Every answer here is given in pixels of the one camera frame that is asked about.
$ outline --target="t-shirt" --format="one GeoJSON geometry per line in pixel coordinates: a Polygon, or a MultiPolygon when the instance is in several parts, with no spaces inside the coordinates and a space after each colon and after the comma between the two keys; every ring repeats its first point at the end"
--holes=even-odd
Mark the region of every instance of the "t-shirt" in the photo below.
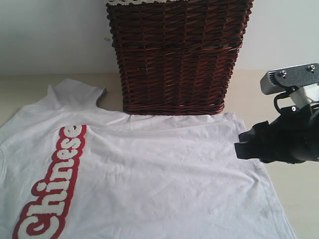
{"type": "Polygon", "coordinates": [[[1,239],[294,239],[233,113],[130,116],[67,79],[0,128],[1,239]]]}

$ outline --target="wicker basket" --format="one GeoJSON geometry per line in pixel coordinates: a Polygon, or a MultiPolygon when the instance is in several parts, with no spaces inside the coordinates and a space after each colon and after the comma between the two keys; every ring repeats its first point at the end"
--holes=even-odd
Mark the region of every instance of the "wicker basket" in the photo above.
{"type": "Polygon", "coordinates": [[[141,115],[220,113],[252,1],[108,3],[123,110],[141,115]]]}

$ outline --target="screw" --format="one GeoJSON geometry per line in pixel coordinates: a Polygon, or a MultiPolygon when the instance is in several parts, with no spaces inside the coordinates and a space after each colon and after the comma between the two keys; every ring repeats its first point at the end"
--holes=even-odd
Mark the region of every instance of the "screw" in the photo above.
{"type": "Polygon", "coordinates": [[[315,71],[315,66],[314,65],[308,66],[308,70],[311,71],[311,72],[314,72],[315,71]]]}
{"type": "Polygon", "coordinates": [[[282,77],[285,77],[286,75],[287,75],[287,71],[281,71],[281,72],[279,72],[279,74],[282,76],[282,77]]]}

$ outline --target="t-shirt sleeve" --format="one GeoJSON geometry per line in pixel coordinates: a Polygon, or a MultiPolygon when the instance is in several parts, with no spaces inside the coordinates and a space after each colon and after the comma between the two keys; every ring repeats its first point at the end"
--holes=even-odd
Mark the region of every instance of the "t-shirt sleeve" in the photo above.
{"type": "Polygon", "coordinates": [[[89,86],[80,81],[65,79],[57,86],[49,86],[47,96],[34,105],[46,110],[81,110],[96,106],[96,101],[105,91],[106,89],[89,86]]]}

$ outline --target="beige table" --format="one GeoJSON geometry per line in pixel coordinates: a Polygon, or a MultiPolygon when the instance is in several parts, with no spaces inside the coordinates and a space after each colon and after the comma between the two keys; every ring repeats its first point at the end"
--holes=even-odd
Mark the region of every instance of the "beige table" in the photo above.
{"type": "MultiPolygon", "coordinates": [[[[274,96],[265,96],[260,91],[259,80],[265,72],[236,71],[231,79],[225,112],[235,112],[245,121],[247,128],[278,116],[273,107],[274,96]]],[[[122,109],[118,74],[0,77],[0,125],[24,105],[43,98],[49,84],[56,85],[65,78],[107,87],[108,92],[99,106],[108,110],[122,109]]],[[[319,163],[272,163],[267,168],[297,237],[318,239],[319,163]]]]}

